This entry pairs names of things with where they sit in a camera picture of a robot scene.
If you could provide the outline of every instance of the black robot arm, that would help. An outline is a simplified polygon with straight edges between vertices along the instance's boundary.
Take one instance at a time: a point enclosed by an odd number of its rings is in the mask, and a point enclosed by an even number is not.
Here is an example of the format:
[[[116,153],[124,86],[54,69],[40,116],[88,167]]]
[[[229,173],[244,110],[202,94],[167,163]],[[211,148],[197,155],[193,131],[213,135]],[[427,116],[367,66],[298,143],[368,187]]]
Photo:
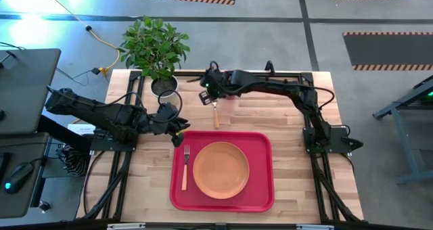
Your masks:
[[[153,133],[171,135],[177,147],[183,140],[182,133],[178,133],[189,127],[188,121],[178,117],[178,110],[171,103],[162,103],[155,114],[148,114],[144,107],[105,104],[81,97],[72,89],[48,89],[52,92],[45,104],[48,112],[80,118],[108,132],[111,138],[123,145],[135,147],[139,134]]]
[[[230,95],[241,96],[251,91],[265,92],[289,97],[294,106],[307,115],[313,128],[304,130],[306,148],[311,153],[351,152],[363,144],[348,138],[344,127],[335,127],[326,122],[317,104],[316,89],[327,89],[300,85],[297,81],[274,80],[257,77],[244,70],[221,72],[218,66],[211,66],[200,78],[200,85],[206,88],[200,99],[204,105],[212,100]]]

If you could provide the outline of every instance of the utensil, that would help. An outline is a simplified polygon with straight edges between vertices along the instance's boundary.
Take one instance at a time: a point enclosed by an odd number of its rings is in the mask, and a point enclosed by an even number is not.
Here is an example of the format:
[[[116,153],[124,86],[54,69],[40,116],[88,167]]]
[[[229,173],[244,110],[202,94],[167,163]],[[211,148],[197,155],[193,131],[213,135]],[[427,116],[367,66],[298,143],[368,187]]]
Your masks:
[[[214,106],[214,124],[215,128],[219,128],[219,118],[218,118],[218,111],[217,111],[217,101],[212,101],[212,105]]]
[[[182,190],[187,190],[187,165],[189,158],[189,145],[185,145],[185,147],[183,148],[183,157],[185,158],[185,165],[183,166]]]
[[[236,196],[245,187],[250,167],[245,154],[236,145],[215,142],[203,148],[193,164],[198,188],[214,199]]]

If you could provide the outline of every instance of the yellow cable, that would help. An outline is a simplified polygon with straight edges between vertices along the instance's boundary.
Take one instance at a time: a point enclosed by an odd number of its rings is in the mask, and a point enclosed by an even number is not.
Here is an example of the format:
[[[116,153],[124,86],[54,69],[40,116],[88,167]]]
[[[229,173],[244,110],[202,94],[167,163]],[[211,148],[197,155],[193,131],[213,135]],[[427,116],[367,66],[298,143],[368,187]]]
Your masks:
[[[69,12],[69,14],[71,14],[72,16],[74,16],[74,18],[76,18],[84,27],[87,27],[87,25],[82,21],[82,20],[80,20],[80,18],[78,17],[78,16],[76,16],[74,13],[72,13],[71,11],[69,11],[69,9],[67,8],[67,7],[65,7],[62,3],[60,3],[58,0],[54,0],[54,1],[56,1],[57,3],[59,3],[59,5],[60,6],[62,6],[67,12]],[[98,40],[98,41],[100,41],[100,42],[102,42],[103,44],[105,44],[105,45],[108,45],[108,46],[110,46],[110,47],[112,47],[112,48],[114,48],[116,51],[117,51],[117,58],[116,58],[116,60],[114,60],[114,62],[111,64],[111,65],[109,65],[109,66],[106,66],[105,68],[100,68],[99,70],[102,72],[102,74],[104,75],[104,76],[107,76],[107,72],[108,72],[108,70],[110,69],[110,68],[112,68],[115,64],[116,64],[116,62],[119,60],[119,57],[120,57],[120,52],[119,52],[119,50],[117,50],[117,47],[116,46],[114,46],[113,44],[111,44],[111,43],[108,43],[108,42],[106,42],[106,41],[103,41],[103,40],[101,40],[94,32],[93,32],[93,30],[89,30],[90,31],[90,33]]]

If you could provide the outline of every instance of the wooden table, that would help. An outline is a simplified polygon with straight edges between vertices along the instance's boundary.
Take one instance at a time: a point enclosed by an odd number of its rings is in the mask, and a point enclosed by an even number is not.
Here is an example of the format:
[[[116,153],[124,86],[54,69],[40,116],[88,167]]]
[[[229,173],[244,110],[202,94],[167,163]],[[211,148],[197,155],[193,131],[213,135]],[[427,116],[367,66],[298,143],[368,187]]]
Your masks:
[[[106,102],[124,95],[130,70],[114,70]],[[313,72],[316,87],[334,90],[329,72]],[[183,98],[181,117],[189,120],[189,130],[214,130],[213,107],[203,106],[198,93],[199,83],[186,83],[191,77],[178,77]],[[158,104],[145,80],[143,102],[148,112]],[[318,91],[319,104],[330,98]],[[264,213],[193,212],[177,210],[170,202],[169,187],[173,163],[173,145],[166,135],[141,135],[133,153],[122,221],[172,223],[319,223],[313,172],[309,155],[304,150],[302,128],[304,118],[287,97],[251,92],[233,100],[218,103],[221,131],[258,131],[272,143],[275,203]],[[323,117],[330,124],[341,124],[336,99],[324,107]],[[95,165],[87,186],[88,207],[92,207],[107,187],[113,153],[105,153]],[[330,154],[334,187],[355,216],[363,218],[352,168],[346,158]],[[111,211],[115,208],[114,192]],[[324,194],[328,216],[329,197]],[[77,216],[83,215],[82,204]]]

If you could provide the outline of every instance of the concrete floor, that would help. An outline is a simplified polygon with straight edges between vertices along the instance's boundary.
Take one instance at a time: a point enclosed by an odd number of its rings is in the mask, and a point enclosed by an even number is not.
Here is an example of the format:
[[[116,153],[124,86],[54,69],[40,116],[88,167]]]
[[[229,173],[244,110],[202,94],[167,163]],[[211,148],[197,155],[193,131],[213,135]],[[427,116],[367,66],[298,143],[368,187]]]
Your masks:
[[[299,0],[236,0],[234,6],[169,0],[61,0],[76,14],[92,16],[301,18]],[[433,0],[306,0],[310,18],[333,19],[433,19]],[[0,20],[1,41],[26,48],[56,47],[62,50],[58,68],[71,76],[93,67],[107,66],[115,51],[97,42],[76,21],[46,21],[37,14],[67,14],[52,0],[0,0],[0,14],[27,13],[23,20]],[[311,71],[303,23],[269,22],[172,22],[191,37],[187,69],[203,69],[210,60],[224,68],[262,70],[272,60],[278,70]],[[121,34],[131,22],[89,22],[104,40],[121,43]],[[431,72],[356,72],[352,70],[342,33],[346,31],[432,31],[432,25],[311,24],[311,34],[320,71],[332,73],[343,123],[352,136],[364,142],[352,160],[365,219],[372,223],[420,227],[433,226],[432,181],[396,185],[395,177],[409,172],[392,118],[376,121],[371,114],[405,94]],[[117,63],[115,68],[124,68]],[[56,72],[54,88],[70,87],[76,93],[104,100],[107,81],[89,74],[83,87]],[[408,124],[419,124],[407,114]],[[73,117],[54,116],[67,125]],[[422,123],[409,134],[430,132]],[[54,165],[48,170],[58,169]],[[73,219],[83,179],[48,179],[43,200],[53,209],[41,214],[32,209],[24,218],[3,219],[0,225],[42,223]]]

